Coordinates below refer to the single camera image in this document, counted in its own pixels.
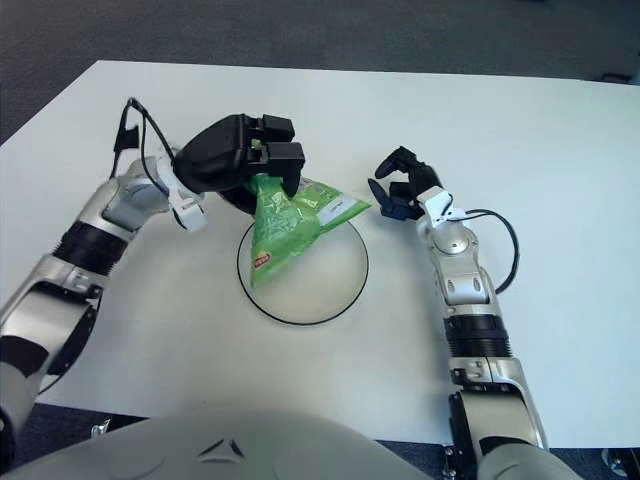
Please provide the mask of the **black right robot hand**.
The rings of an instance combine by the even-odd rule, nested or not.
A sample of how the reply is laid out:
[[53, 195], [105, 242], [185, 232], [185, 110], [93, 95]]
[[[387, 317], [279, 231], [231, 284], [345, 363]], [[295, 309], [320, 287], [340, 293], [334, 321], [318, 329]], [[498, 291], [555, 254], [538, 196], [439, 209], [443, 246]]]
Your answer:
[[[379, 180], [394, 172], [406, 174], [408, 180], [392, 181], [385, 190]], [[403, 146], [385, 158], [376, 168], [374, 176], [374, 179], [368, 179], [368, 185], [379, 204], [380, 213], [394, 220], [418, 220], [424, 214], [418, 196], [432, 187], [442, 188], [435, 170], [419, 161], [412, 151]]]

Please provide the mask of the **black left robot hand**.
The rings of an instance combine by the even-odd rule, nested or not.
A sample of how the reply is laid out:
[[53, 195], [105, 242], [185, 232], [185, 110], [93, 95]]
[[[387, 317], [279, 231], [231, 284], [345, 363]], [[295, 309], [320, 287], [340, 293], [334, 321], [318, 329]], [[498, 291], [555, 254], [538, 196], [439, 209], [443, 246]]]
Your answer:
[[173, 170], [191, 191], [215, 192], [253, 215], [257, 197], [249, 183], [257, 175], [278, 179], [289, 197], [296, 194], [305, 156], [294, 136], [287, 118], [229, 115], [188, 142], [175, 155]]

